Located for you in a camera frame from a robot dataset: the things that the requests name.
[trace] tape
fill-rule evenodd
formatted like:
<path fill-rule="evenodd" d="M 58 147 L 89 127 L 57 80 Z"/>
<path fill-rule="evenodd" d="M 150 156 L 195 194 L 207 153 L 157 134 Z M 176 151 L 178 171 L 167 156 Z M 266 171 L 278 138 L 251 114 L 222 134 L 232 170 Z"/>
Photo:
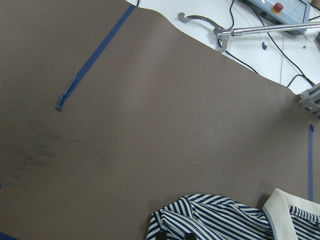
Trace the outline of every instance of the tape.
<path fill-rule="evenodd" d="M 129 8 L 125 11 L 125 13 L 122 15 L 122 17 L 119 19 L 119 21 L 115 24 L 115 26 L 111 29 L 109 34 L 105 37 L 105 39 L 101 42 L 101 44 L 98 46 L 98 48 L 94 51 L 94 53 L 90 56 L 90 58 L 86 61 L 86 63 L 82 66 L 82 68 L 79 70 L 79 72 L 76 74 L 74 80 L 70 83 L 67 90 L 60 96 L 58 103 L 56 105 L 56 110 L 61 111 L 63 104 L 67 101 L 67 99 L 70 97 L 70 95 L 73 93 L 73 91 L 76 89 L 78 84 L 81 82 L 81 80 L 84 78 L 84 76 L 88 73 L 90 68 L 93 66 L 95 61 L 100 57 L 102 52 L 106 49 L 106 47 L 109 45 L 111 40 L 114 38 L 114 36 L 117 34 L 119 29 L 122 27 L 122 25 L 126 22 L 126 20 L 129 18 L 131 13 L 136 8 L 135 5 L 130 5 Z"/>
<path fill-rule="evenodd" d="M 6 235 L 6 234 L 4 234 L 2 232 L 0 232 L 0 239 L 1 240 L 18 240 L 16 238 L 14 238 L 12 236 L 9 236 L 9 235 Z"/>
<path fill-rule="evenodd" d="M 314 131 L 311 124 L 308 135 L 308 200 L 314 201 Z"/>

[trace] white surface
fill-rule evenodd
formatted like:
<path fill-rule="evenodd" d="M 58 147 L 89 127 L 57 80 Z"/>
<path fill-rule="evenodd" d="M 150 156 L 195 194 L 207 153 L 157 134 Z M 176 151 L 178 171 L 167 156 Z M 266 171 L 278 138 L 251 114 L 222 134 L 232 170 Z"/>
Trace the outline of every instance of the white surface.
<path fill-rule="evenodd" d="M 133 5 L 137 4 L 136 0 L 127 1 Z M 177 16 L 180 12 L 184 12 L 186 16 L 204 16 L 227 29 L 232 24 L 229 13 L 231 3 L 232 0 L 140 0 L 139 7 L 159 12 L 182 32 L 216 49 L 217 40 L 212 32 L 213 27 L 209 23 L 200 20 L 183 23 L 178 20 Z M 251 8 L 239 0 L 234 1 L 232 13 L 233 28 L 261 26 L 261 22 Z M 317 15 L 318 13 L 312 9 L 310 18 Z M 263 21 L 266 25 L 274 24 L 265 19 Z M 303 36 L 293 36 L 286 32 L 271 33 L 284 53 L 315 84 L 320 82 L 318 78 L 320 76 L 320 67 L 318 67 L 320 66 L 320 46 L 315 40 L 318 32 L 320 28 L 309 29 Z M 262 48 L 262 42 L 268 46 L 266 50 Z M 296 67 L 282 56 L 266 33 L 231 37 L 227 51 L 253 67 L 260 75 L 284 86 L 287 86 L 296 74 L 300 74 Z M 302 77 L 297 77 L 290 86 L 290 89 L 296 94 L 308 88 L 311 86 Z"/>

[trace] wire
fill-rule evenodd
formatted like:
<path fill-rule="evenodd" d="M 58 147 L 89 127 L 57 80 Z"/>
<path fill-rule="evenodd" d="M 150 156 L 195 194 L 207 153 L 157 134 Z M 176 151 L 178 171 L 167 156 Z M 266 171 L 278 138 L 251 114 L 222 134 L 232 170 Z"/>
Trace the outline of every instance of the wire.
<path fill-rule="evenodd" d="M 250 68 L 252 71 L 254 71 L 256 74 L 260 75 L 252 66 L 250 66 L 249 64 L 245 63 L 244 61 L 241 61 L 239 58 L 237 58 L 236 56 L 232 55 L 230 52 L 228 51 L 224 51 L 226 54 L 228 54 L 229 56 L 233 57 L 235 60 L 237 60 L 238 62 L 242 63 L 243 65 L 247 66 L 248 68 Z"/>
<path fill-rule="evenodd" d="M 227 30 L 230 30 L 234 27 L 235 25 L 235 18 L 234 18 L 234 15 L 232 13 L 232 6 L 234 5 L 234 2 L 235 0 L 232 0 L 232 3 L 230 5 L 230 8 L 229 8 L 229 12 L 230 12 L 230 16 L 231 16 L 231 21 L 232 21 L 232 25 L 231 27 L 229 27 Z M 245 63 L 244 61 L 241 61 L 239 58 L 237 58 L 236 56 L 232 55 L 230 52 L 228 51 L 225 51 L 226 54 L 228 54 L 230 57 L 234 58 L 235 60 L 237 60 L 238 62 L 242 63 L 243 65 L 247 66 L 249 69 L 251 69 L 252 71 L 254 71 L 256 74 L 259 75 L 259 73 L 252 67 L 250 66 L 249 64 Z"/>
<path fill-rule="evenodd" d="M 320 15 L 319 16 L 315 16 L 313 18 L 310 18 L 308 21 L 315 20 L 315 19 L 318 19 L 318 18 L 320 18 Z"/>
<path fill-rule="evenodd" d="M 235 3 L 235 0 L 232 0 L 232 3 L 231 3 L 230 8 L 229 8 L 229 12 L 230 12 L 231 20 L 232 20 L 232 25 L 227 30 L 232 29 L 234 27 L 234 25 L 235 25 L 235 18 L 234 18 L 234 15 L 232 13 L 232 6 L 234 5 L 234 3 Z"/>
<path fill-rule="evenodd" d="M 312 3 L 310 3 L 310 6 L 313 7 L 313 9 L 316 10 L 316 12 L 320 11 L 320 8 L 315 6 L 315 5 L 313 5 Z M 308 21 L 311 21 L 311 20 L 314 20 L 314 19 L 318 19 L 318 18 L 320 18 L 320 15 L 319 16 L 315 16 L 313 18 L 310 18 Z"/>
<path fill-rule="evenodd" d="M 292 82 L 296 79 L 296 77 L 305 77 L 305 76 L 303 76 L 302 74 L 297 74 L 297 75 L 295 75 L 295 76 L 292 78 L 292 80 L 289 82 L 289 84 L 286 86 L 287 88 L 290 87 L 290 85 L 291 85 Z"/>
<path fill-rule="evenodd" d="M 254 14 L 257 16 L 257 18 L 260 20 L 260 22 L 262 23 L 262 25 L 263 25 L 263 26 L 266 26 L 266 25 L 264 24 L 264 22 L 262 21 L 262 19 L 259 17 L 259 15 L 258 15 L 254 10 L 253 10 L 253 12 L 254 12 Z M 272 42 L 274 43 L 274 45 L 276 46 L 276 48 L 282 53 L 282 55 L 300 71 L 302 77 L 304 77 L 305 80 L 306 80 L 312 87 L 315 86 L 315 84 L 314 84 L 309 78 L 307 78 L 307 76 L 306 76 L 306 75 L 304 74 L 304 72 L 300 69 L 300 67 L 298 67 L 298 66 L 280 49 L 280 47 L 277 45 L 277 43 L 276 43 L 275 40 L 272 38 L 272 36 L 270 35 L 270 33 L 267 32 L 267 34 L 268 34 L 269 38 L 271 39 L 271 41 L 272 41 Z"/>

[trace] fabric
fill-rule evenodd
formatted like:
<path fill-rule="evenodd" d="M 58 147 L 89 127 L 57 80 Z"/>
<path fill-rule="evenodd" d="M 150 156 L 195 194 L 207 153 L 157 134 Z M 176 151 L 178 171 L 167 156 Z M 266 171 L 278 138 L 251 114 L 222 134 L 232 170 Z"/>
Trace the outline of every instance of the fabric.
<path fill-rule="evenodd" d="M 262 210 L 219 195 L 182 197 L 151 216 L 147 240 L 194 233 L 198 240 L 320 239 L 320 205 L 276 189 Z"/>

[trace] metal rod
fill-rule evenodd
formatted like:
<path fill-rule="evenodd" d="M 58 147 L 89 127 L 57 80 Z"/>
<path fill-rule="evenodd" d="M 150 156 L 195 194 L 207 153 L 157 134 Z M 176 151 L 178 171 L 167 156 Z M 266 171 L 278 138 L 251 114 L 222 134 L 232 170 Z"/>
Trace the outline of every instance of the metal rod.
<path fill-rule="evenodd" d="M 282 32 L 291 31 L 299 29 L 313 29 L 320 28 L 320 21 L 308 22 L 308 23 L 296 23 L 296 24 L 280 24 L 273 26 L 255 26 L 255 27 L 245 27 L 245 28 L 234 28 L 227 31 L 218 32 L 218 36 L 241 36 L 249 34 L 263 34 L 271 32 Z"/>

